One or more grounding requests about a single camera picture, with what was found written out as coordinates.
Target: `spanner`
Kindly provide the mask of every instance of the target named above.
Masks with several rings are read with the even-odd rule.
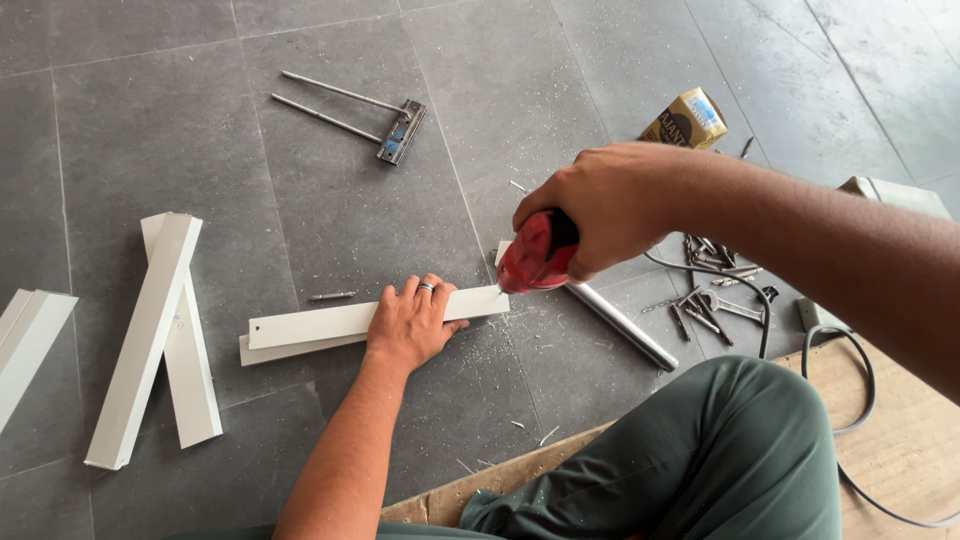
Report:
[[[753,319],[757,321],[761,326],[763,326],[763,311],[753,311],[752,309],[747,309],[744,306],[738,306],[731,302],[723,300],[717,293],[708,290],[700,293],[701,298],[707,301],[707,307],[710,308],[710,311],[716,311],[717,309],[723,309],[734,315],[740,315],[741,317],[746,317],[748,319]]]

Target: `blue marking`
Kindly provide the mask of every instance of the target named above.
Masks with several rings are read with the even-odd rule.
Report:
[[[700,114],[702,114],[704,118],[706,118],[707,120],[712,120],[713,118],[716,117],[716,115],[713,114],[713,109],[707,107],[707,104],[704,103],[703,101],[698,99],[696,102],[696,106],[697,106],[697,109],[700,110]]]

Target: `steel rod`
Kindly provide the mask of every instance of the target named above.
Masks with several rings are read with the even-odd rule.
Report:
[[[670,372],[677,369],[680,362],[666,351],[659,343],[651,339],[649,335],[641,330],[633,321],[628,319],[604,297],[600,296],[592,287],[587,284],[575,285],[567,283],[566,288],[580,299],[590,309],[596,311],[605,321],[627,338],[635,347],[650,357],[664,371]]]
[[[367,132],[360,131],[360,130],[354,128],[353,126],[350,126],[350,125],[348,125],[348,124],[345,124],[345,123],[341,122],[340,120],[334,120],[333,118],[330,118],[330,117],[327,116],[326,114],[321,114],[321,113],[319,113],[319,112],[316,112],[315,110],[308,109],[307,107],[304,107],[303,105],[301,105],[301,104],[299,104],[299,103],[294,103],[294,102],[290,101],[289,99],[287,99],[287,98],[285,98],[285,97],[280,97],[280,96],[278,96],[278,95],[276,95],[276,94],[270,94],[270,95],[271,95],[271,97],[273,97],[274,99],[276,99],[276,100],[277,100],[278,102],[280,102],[280,103],[289,105],[290,107],[293,107],[294,109],[302,110],[303,112],[306,112],[307,114],[309,114],[309,115],[311,115],[311,116],[316,116],[317,118],[320,118],[321,120],[323,120],[323,121],[325,121],[325,122],[329,122],[329,123],[333,124],[334,126],[337,126],[338,128],[343,128],[343,129],[345,129],[345,130],[347,130],[347,131],[349,131],[349,132],[351,132],[351,133],[353,133],[353,134],[357,134],[357,135],[360,135],[360,136],[362,136],[362,137],[364,137],[364,138],[368,138],[369,140],[372,140],[373,142],[375,142],[375,143],[377,143],[377,144],[383,144],[383,139],[382,139],[382,138],[378,138],[378,137],[375,137],[375,136],[373,136],[373,135],[370,135],[370,134],[367,133]]]
[[[362,101],[362,102],[369,103],[369,104],[371,104],[371,105],[376,105],[376,106],[382,107],[382,108],[384,108],[384,109],[386,109],[386,110],[392,110],[392,111],[394,111],[394,112],[399,112],[400,114],[403,114],[403,117],[404,117],[404,118],[410,116],[410,112],[408,112],[408,111],[406,111],[406,110],[403,110],[403,109],[401,109],[400,107],[394,107],[393,105],[389,105],[389,104],[383,103],[382,101],[376,101],[376,100],[373,99],[373,98],[369,98],[369,97],[367,97],[367,96],[362,96],[362,95],[360,95],[360,94],[355,94],[355,93],[353,93],[353,92],[351,92],[351,91],[349,91],[349,90],[344,90],[344,89],[338,88],[338,87],[336,87],[336,86],[330,86],[330,85],[327,85],[327,84],[325,84],[325,83],[321,83],[320,81],[314,81],[313,79],[307,79],[306,77],[303,77],[303,76],[301,76],[301,75],[297,75],[296,73],[290,73],[289,71],[281,71],[280,73],[283,73],[283,75],[285,75],[285,76],[287,76],[287,77],[289,77],[289,78],[291,78],[291,79],[295,79],[295,80],[297,80],[297,81],[301,81],[302,83],[307,83],[308,85],[319,86],[320,88],[326,88],[327,90],[330,90],[331,92],[337,92],[338,94],[343,94],[343,95],[345,95],[345,96],[347,96],[347,97],[351,97],[351,98],[353,98],[353,99],[358,99],[358,100],[360,100],[360,101]]]

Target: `metal bracket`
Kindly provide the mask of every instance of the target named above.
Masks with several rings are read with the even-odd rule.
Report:
[[[376,156],[381,160],[387,161],[388,163],[392,163],[394,165],[400,165],[400,160],[403,159],[403,155],[406,154],[407,148],[409,148],[410,144],[412,144],[414,141],[414,135],[417,134],[417,129],[420,127],[420,122],[422,122],[424,116],[426,116],[426,109],[427,109],[426,105],[417,103],[416,101],[411,101],[408,99],[407,102],[403,104],[402,108],[394,107],[393,105],[386,104],[381,101],[377,101],[375,99],[362,96],[360,94],[355,94],[351,91],[344,90],[336,86],[331,86],[325,83],[314,81],[312,79],[307,79],[306,77],[302,77],[301,75],[297,75],[295,73],[290,73],[289,71],[282,71],[281,73],[283,73],[284,76],[289,77],[290,79],[301,81],[309,85],[326,88],[327,90],[337,92],[338,94],[343,94],[347,97],[360,100],[364,103],[369,103],[371,105],[376,105],[386,110],[392,110],[394,112],[397,112],[398,117],[396,118],[396,122],[394,122],[393,128],[391,128],[390,133],[387,135],[386,139],[381,139],[377,136],[370,135],[367,132],[364,132],[362,130],[358,130],[353,126],[350,126],[349,124],[345,124],[340,120],[336,120],[325,114],[322,114],[320,112],[316,112],[315,110],[304,107],[299,103],[294,103],[289,99],[280,97],[276,94],[270,94],[274,99],[276,99],[280,103],[289,105],[294,109],[306,112],[311,116],[316,116],[317,118],[320,118],[325,122],[329,122],[334,126],[343,128],[355,135],[360,135],[365,139],[371,140],[379,144],[380,150],[376,153]]]

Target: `red power drill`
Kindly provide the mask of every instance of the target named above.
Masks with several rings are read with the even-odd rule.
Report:
[[[539,211],[523,224],[496,266],[496,284],[507,293],[549,290],[570,281],[566,267],[580,232],[561,209]]]

